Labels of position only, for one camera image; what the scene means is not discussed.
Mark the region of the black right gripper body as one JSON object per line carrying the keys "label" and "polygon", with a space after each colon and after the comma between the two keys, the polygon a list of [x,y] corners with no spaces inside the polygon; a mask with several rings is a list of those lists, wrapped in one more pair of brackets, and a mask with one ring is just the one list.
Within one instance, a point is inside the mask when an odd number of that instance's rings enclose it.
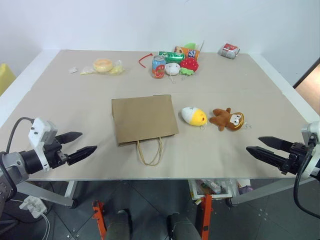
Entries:
{"label": "black right gripper body", "polygon": [[297,174],[306,157],[308,149],[309,148],[302,143],[285,141],[281,146],[281,150],[289,153],[289,156],[279,168],[281,173],[284,175],[287,173]]}

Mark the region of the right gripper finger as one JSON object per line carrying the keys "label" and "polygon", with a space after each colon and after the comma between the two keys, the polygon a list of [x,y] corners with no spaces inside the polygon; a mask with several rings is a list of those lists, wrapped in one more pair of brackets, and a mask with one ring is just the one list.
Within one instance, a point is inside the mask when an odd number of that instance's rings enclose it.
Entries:
{"label": "right gripper finger", "polygon": [[265,145],[276,149],[276,150],[290,150],[293,143],[277,138],[277,137],[273,137],[273,136],[260,136],[258,137],[258,139],[263,142]]}
{"label": "right gripper finger", "polygon": [[259,146],[248,146],[246,150],[257,160],[277,167],[279,170],[287,170],[287,159],[274,154],[274,152]]}

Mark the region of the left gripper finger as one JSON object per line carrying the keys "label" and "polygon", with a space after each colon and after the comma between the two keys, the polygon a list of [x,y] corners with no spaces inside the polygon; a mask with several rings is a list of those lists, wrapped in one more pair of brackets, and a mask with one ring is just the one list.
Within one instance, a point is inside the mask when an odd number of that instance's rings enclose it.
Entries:
{"label": "left gripper finger", "polygon": [[70,131],[67,133],[63,133],[60,135],[57,135],[55,139],[60,143],[60,144],[67,144],[70,142],[73,142],[83,134],[81,132],[76,132],[76,131]]}
{"label": "left gripper finger", "polygon": [[94,153],[96,149],[97,149],[96,145],[83,147],[77,150],[75,153],[68,155],[66,162],[69,166],[71,166],[89,157],[92,153]]}

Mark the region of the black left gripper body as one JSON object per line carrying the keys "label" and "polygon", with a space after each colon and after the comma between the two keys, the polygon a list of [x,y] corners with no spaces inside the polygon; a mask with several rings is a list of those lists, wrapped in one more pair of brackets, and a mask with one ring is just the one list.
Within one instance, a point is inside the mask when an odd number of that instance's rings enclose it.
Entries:
{"label": "black left gripper body", "polygon": [[44,155],[52,169],[64,165],[68,160],[69,156],[62,152],[62,144],[65,144],[64,137],[56,136],[51,144],[44,145]]}

